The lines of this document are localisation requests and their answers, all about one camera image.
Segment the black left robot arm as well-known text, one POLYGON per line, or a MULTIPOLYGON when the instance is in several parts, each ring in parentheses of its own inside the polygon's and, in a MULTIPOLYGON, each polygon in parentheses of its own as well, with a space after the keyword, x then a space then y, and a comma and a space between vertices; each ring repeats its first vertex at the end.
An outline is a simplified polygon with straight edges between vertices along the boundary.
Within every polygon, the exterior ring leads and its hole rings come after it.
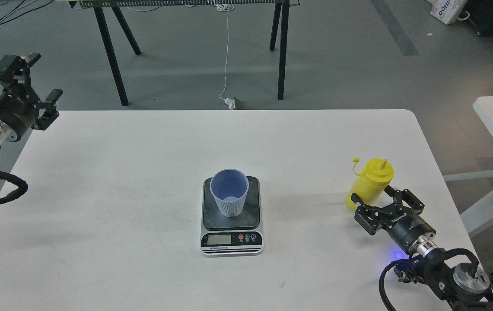
MULTIPOLYGON (((47 130, 58 118, 57 101, 62 90, 54 89, 41 100, 32 87, 30 69, 41 58, 39 53, 26 56, 5 55, 0 60, 0 149, 6 141, 17 142, 29 130, 47 130)), ((28 185, 19 177, 0 171, 0 180, 16 186, 0 205, 19 199, 28 185)))

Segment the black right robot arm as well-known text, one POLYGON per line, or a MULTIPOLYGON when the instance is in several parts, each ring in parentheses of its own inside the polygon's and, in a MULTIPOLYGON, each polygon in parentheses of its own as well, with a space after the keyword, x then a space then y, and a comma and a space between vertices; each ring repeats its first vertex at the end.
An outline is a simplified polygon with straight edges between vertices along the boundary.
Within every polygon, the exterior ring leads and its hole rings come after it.
POLYGON ((433 241, 436 231, 422 217, 424 203, 409 189, 385 187, 392 203, 376 207, 353 193, 355 220, 370 234, 383 229, 408 255, 394 260, 379 276, 378 290, 387 310, 394 307, 386 294, 385 277, 393 270, 402 283, 430 287, 454 311, 493 311, 493 282, 473 252, 465 248, 444 250, 433 241))

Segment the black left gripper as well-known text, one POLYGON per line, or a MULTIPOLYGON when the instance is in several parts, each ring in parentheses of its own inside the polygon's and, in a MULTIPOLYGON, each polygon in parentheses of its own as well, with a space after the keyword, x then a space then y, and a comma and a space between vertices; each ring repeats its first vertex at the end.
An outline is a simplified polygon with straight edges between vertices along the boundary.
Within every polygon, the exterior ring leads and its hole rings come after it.
POLYGON ((26 56, 5 55, 0 60, 0 142, 18 141, 30 128, 47 130, 59 117, 57 101, 63 90, 53 89, 45 101, 31 86, 30 69, 41 59, 40 53, 26 56))

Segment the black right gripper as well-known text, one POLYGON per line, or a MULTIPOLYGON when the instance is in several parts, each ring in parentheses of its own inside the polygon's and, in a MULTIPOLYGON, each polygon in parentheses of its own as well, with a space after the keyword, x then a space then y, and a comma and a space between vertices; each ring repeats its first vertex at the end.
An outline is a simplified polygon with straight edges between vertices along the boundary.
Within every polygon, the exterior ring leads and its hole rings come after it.
POLYGON ((391 211, 389 206, 368 205, 359 195, 352 193, 350 198, 355 205, 354 219, 370 235, 375 235, 377 230, 383 228, 401 250, 406 254, 414 254, 420 244, 420 237, 431 240, 436 234, 436 230, 419 216, 425 205, 409 189, 398 190, 387 186, 385 193, 392 198, 390 206, 397 211, 391 211))

